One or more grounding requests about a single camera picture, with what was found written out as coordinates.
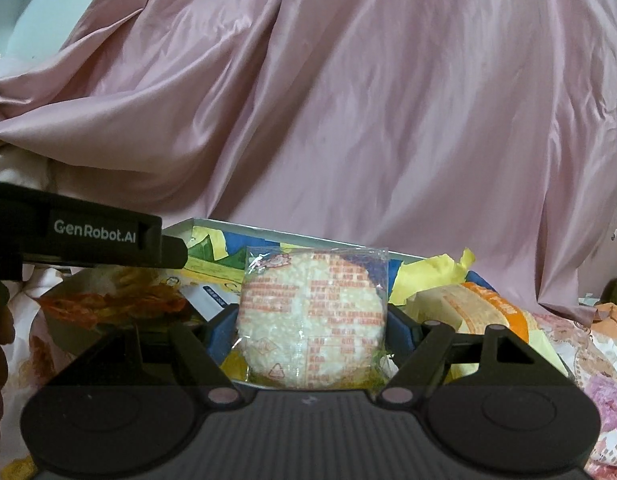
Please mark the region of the blue white calcium stick packet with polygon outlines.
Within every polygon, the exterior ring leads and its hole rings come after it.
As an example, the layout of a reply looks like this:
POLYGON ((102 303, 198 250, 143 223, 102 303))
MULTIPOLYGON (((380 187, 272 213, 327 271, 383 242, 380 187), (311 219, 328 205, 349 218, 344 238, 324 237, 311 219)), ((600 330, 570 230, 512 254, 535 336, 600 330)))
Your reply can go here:
POLYGON ((239 303, 239 296, 225 290, 218 284, 189 284, 182 286, 179 292, 205 322, 211 322, 231 304, 239 303))

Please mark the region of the red orange snack packet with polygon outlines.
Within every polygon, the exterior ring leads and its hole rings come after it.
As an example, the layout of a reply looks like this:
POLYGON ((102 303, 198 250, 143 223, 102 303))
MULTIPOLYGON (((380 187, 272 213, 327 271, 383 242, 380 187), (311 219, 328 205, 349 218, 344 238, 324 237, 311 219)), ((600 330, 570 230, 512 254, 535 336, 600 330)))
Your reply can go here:
POLYGON ((166 321, 190 311, 179 286, 158 269, 92 269, 69 283, 71 288, 47 292, 37 302, 52 318, 85 330, 166 321))

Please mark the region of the yellow orange bread packet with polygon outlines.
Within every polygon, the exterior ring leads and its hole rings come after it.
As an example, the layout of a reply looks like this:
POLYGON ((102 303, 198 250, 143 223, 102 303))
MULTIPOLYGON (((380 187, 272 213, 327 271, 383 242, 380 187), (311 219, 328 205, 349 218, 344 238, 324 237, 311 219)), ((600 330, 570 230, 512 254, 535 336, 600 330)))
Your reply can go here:
POLYGON ((407 300, 405 312, 415 322, 439 321, 453 327, 459 334, 483 335, 488 325, 503 325, 564 376, 569 376, 533 315, 485 287, 465 282, 423 290, 407 300))

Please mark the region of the round rice cracker packet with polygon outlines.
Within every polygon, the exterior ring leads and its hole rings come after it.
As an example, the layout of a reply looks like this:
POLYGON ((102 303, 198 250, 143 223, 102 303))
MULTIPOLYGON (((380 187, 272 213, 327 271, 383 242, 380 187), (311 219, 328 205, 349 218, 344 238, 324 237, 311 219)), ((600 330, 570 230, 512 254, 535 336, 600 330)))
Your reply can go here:
POLYGON ((380 384, 386 252, 250 247, 236 346, 250 382, 288 389, 380 384))

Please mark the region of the yellow blue dinosaur snack bag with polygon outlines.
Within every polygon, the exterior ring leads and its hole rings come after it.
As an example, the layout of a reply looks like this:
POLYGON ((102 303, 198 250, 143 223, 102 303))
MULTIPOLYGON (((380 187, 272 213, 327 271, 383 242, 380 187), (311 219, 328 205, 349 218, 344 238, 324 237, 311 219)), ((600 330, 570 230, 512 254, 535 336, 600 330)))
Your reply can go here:
MULTIPOLYGON (((230 290, 239 296, 246 272, 246 251, 250 247, 279 247, 291 248, 367 248, 351 245, 317 243, 311 245, 296 245, 279 240, 266 240, 263 237, 246 236, 237 233, 194 226, 188 242, 188 262, 185 266, 185 275, 191 281, 199 284, 218 284, 222 289, 230 290)), ((420 290, 434 288, 439 285, 461 284, 467 278, 475 255, 470 249, 463 251, 459 259, 447 255, 439 255, 423 260, 407 263, 393 259, 384 250, 389 261, 389 281, 387 281, 387 305, 395 302, 397 306, 404 306, 408 297, 420 290)), ((235 326, 234 344, 227 358, 220 365, 222 371, 236 382, 245 382, 252 386, 263 386, 250 382, 246 377, 246 363, 244 363, 236 346, 237 330, 235 326)), ((385 381, 386 372, 382 366, 389 356, 384 336, 384 352, 381 356, 379 370, 382 374, 380 384, 385 381)))

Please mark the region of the pale pink duvet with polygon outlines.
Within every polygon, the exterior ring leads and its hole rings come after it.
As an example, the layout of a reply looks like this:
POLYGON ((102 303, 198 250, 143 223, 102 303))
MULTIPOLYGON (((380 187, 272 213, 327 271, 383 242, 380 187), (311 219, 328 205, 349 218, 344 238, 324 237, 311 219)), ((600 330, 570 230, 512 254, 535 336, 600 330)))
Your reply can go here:
POLYGON ((93 167, 98 125, 83 96, 84 58, 60 53, 31 68, 0 75, 0 182, 55 188, 49 165, 93 167))

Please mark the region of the floral bed sheet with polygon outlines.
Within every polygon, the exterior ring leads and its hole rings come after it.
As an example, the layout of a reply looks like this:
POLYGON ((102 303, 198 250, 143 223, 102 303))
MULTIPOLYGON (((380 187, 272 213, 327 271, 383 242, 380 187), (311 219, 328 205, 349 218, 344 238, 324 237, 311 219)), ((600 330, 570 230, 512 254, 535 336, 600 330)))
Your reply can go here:
MULTIPOLYGON (((2 390, 5 411, 0 423, 0 479, 31 477, 32 462, 18 429, 19 416, 25 401, 72 361, 72 356, 51 342, 36 302, 61 281, 58 270, 36 270, 28 274, 24 284, 9 286, 16 339, 6 349, 9 376, 2 390)), ((617 479, 617 339, 553 314, 535 315, 534 324, 533 345, 548 346, 551 359, 562 358, 562 366, 572 372, 578 387, 599 408, 602 430, 587 471, 596 479, 617 479)))

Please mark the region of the grey shallow cardboard box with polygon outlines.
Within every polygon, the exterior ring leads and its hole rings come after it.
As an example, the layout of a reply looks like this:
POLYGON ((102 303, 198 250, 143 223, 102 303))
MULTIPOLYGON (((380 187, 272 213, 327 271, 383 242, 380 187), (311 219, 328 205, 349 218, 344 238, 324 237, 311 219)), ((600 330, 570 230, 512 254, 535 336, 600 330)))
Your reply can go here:
MULTIPOLYGON (((309 236, 290 235, 287 233, 278 233, 274 231, 243 228, 242 226, 234 226, 233 224, 217 222, 217 221, 204 221, 204 222, 196 224, 196 226, 206 226, 207 228, 219 229, 222 231, 237 233, 237 234, 246 235, 246 236, 263 237, 263 238, 266 238, 266 240, 279 240, 279 242, 296 244, 296 245, 333 243, 333 244, 355 246, 352 244, 333 242, 332 240, 319 240, 319 238, 313 238, 309 236)), ((188 248, 188 242, 191 237, 191 231, 193 228, 194 226, 191 228, 190 233, 189 233, 189 237, 187 240, 187 248, 188 248)), ((407 263, 414 262, 415 260, 423 260, 422 258, 398 255, 398 254, 395 254, 395 252, 388 252, 388 253, 391 258, 399 259, 407 263)), ((122 268, 122 266, 103 266, 103 268, 95 268, 95 269, 112 269, 112 268, 122 268)), ((180 270, 162 270, 162 269, 158 269, 158 270, 165 273, 165 275, 167 276, 168 283, 173 284, 173 285, 177 284, 179 286, 179 289, 181 289, 182 286, 184 285, 199 284, 197 282, 191 281, 190 278, 186 277, 184 273, 185 266, 180 270)), ((72 276, 65 278, 59 285, 54 286, 54 288, 52 288, 49 292, 60 292, 60 290, 62 289, 71 288, 72 285, 69 283, 69 280, 72 278, 72 276)), ((486 284, 484 284, 479 279, 479 277, 472 272, 472 270, 469 271, 469 274, 467 275, 467 278, 465 279, 464 283, 465 282, 474 283, 476 285, 485 287, 489 290, 493 290, 489 288, 486 284)), ((395 302, 390 302, 389 305, 393 304, 393 306, 405 312, 407 300, 404 306, 397 306, 395 302)), ((163 333, 163 332, 166 332, 169 328, 171 328, 175 324, 184 324, 190 328, 197 328, 199 326, 205 325, 207 322, 205 322, 203 318, 201 318, 200 314, 196 310, 194 310, 193 307, 191 307, 191 304, 189 304, 189 302, 188 302, 188 306, 190 308, 190 311, 188 314, 186 314, 182 318, 172 318, 171 320, 166 320, 166 321, 156 320, 151 323, 145 322, 144 324, 135 324, 132 326, 127 326, 127 327, 100 328, 100 330, 85 330, 84 328, 56 320, 55 318, 52 318, 50 315, 44 313, 42 308, 40 308, 40 310, 42 311, 43 316, 45 318, 50 339, 52 340, 56 348, 66 354, 69 354, 70 356, 72 356, 72 359, 74 359, 80 354, 82 354, 86 349, 91 347, 101 337, 103 337, 104 335, 110 334, 114 332, 115 330, 127 330, 127 332, 130 333, 130 335, 138 336, 141 332, 148 332, 148 330, 153 330, 153 332, 163 333)), ((397 372, 398 367, 394 362, 393 353, 391 351, 389 351, 389 356, 386 358, 386 361, 384 362, 382 368, 383 370, 385 370, 386 376, 385 376, 385 381, 383 382, 381 386, 386 384, 389 378, 393 377, 397 372)))

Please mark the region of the orange cloth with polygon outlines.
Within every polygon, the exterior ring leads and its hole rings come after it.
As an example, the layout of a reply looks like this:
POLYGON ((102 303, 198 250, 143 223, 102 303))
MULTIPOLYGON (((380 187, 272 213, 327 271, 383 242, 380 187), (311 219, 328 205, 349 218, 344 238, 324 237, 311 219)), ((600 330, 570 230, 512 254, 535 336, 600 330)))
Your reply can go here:
POLYGON ((617 339, 617 304, 598 304, 593 316, 594 332, 617 339))

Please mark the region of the pink satin curtain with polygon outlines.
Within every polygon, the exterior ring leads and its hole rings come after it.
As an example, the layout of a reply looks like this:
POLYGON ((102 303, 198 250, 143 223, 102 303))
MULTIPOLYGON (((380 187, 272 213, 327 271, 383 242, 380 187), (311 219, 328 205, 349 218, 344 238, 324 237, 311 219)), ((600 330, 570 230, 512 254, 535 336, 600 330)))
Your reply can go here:
POLYGON ((589 323, 617 207, 617 0, 92 0, 98 153, 61 194, 389 248, 471 249, 589 323))

